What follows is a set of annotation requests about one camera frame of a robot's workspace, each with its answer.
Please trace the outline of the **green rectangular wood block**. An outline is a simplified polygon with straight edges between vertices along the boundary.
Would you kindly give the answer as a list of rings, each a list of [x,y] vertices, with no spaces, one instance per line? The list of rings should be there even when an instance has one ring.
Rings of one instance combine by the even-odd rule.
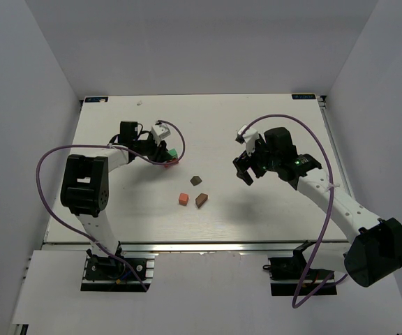
[[[178,159],[178,153],[176,149],[170,149],[167,151],[167,160],[173,161]]]

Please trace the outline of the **brown wood block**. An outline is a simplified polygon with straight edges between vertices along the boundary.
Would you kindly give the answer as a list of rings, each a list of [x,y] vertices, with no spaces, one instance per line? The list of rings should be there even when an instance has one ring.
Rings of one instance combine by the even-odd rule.
[[[199,209],[208,198],[209,196],[206,193],[200,193],[195,199],[195,206]]]

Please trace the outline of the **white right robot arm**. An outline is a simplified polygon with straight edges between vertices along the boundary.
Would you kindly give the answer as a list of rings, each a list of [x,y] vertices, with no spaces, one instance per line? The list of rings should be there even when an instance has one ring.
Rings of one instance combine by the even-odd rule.
[[[282,181],[328,214],[345,235],[348,248],[321,244],[316,253],[313,243],[296,248],[293,258],[300,267],[311,261],[311,268],[347,274],[365,288],[402,268],[402,225],[395,218],[381,219],[330,183],[314,157],[297,153],[286,128],[259,134],[254,128],[243,126],[236,140],[246,147],[233,160],[240,179],[251,185],[250,172],[257,178],[266,172],[277,173]]]

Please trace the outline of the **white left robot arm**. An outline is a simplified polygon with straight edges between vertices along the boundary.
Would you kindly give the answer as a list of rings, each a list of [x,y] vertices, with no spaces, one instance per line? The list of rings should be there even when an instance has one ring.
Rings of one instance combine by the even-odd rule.
[[[101,149],[94,156],[71,154],[66,161],[61,204],[93,239],[89,258],[95,269],[108,278],[117,279],[126,271],[126,265],[119,261],[120,242],[105,212],[109,200],[109,173],[139,156],[157,163],[171,161],[173,156],[165,142],[169,135],[170,129],[162,122],[145,131],[136,121],[123,121],[119,133],[109,141],[123,150]]]

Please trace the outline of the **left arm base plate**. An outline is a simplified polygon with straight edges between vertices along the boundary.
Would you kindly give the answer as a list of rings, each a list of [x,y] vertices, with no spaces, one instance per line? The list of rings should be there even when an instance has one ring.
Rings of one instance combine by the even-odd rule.
[[[125,258],[149,288],[154,272],[153,258]],[[86,257],[80,285],[82,292],[145,292],[142,284],[124,263],[107,258]]]

